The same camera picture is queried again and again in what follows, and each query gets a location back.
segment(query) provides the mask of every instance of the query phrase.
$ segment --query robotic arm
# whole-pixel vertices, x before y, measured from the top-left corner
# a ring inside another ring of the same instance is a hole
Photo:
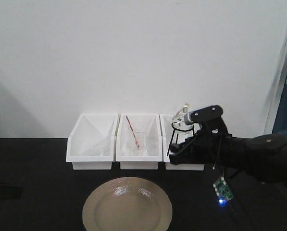
[[[215,163],[245,171],[261,182],[287,181],[287,138],[281,134],[232,137],[222,114],[218,105],[187,113],[185,123],[198,123],[200,130],[185,142],[170,145],[171,164]]]

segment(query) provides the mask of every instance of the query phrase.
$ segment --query blue led light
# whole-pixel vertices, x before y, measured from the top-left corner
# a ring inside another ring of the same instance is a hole
[[[219,204],[220,205],[225,205],[225,203],[226,203],[226,200],[224,200],[222,198],[219,199]]]

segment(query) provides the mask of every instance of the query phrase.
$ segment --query white bin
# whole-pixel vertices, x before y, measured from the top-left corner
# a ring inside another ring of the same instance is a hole
[[[172,165],[170,163],[169,156],[167,156],[167,151],[170,144],[170,139],[172,137],[173,128],[171,126],[172,118],[174,115],[163,115],[160,114],[160,120],[161,120],[161,128],[162,128],[162,154],[163,154],[163,161],[166,164],[167,170],[196,170],[196,171],[203,171],[204,165],[200,164],[179,164],[179,165]],[[179,141],[180,143],[181,139],[185,139],[187,137],[192,136],[192,132],[190,132],[188,135],[179,135]],[[176,141],[176,132],[174,135],[173,143]]]
[[[126,116],[128,116],[134,132],[140,130],[139,132],[146,133],[145,141],[141,140],[140,134],[132,133]],[[134,136],[139,140],[139,148],[145,146],[144,150],[132,147],[137,145]],[[158,162],[162,161],[162,135],[157,114],[121,114],[116,137],[116,161],[120,162],[120,169],[158,168]]]
[[[81,114],[67,140],[66,161],[73,169],[111,169],[118,114]]]

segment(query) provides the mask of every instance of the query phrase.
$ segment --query white wall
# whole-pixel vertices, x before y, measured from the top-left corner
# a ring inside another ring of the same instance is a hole
[[[185,101],[261,135],[286,35],[287,0],[0,0],[0,137]]]

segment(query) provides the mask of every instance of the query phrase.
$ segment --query storage bin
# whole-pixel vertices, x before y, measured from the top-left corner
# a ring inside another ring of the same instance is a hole
[[[116,161],[120,162],[121,169],[158,168],[158,162],[162,161],[159,115],[121,114],[116,137]]]
[[[196,171],[203,171],[204,165],[201,164],[179,164],[173,165],[170,163],[170,158],[167,156],[167,151],[170,144],[170,139],[172,137],[173,128],[171,126],[172,118],[174,115],[164,115],[160,114],[160,121],[161,121],[161,128],[162,128],[162,154],[163,154],[163,161],[165,162],[167,170],[196,170]],[[192,132],[187,135],[179,135],[179,141],[181,139],[185,139],[187,137],[193,136]]]
[[[111,169],[118,114],[81,114],[67,140],[66,161],[73,169]]]

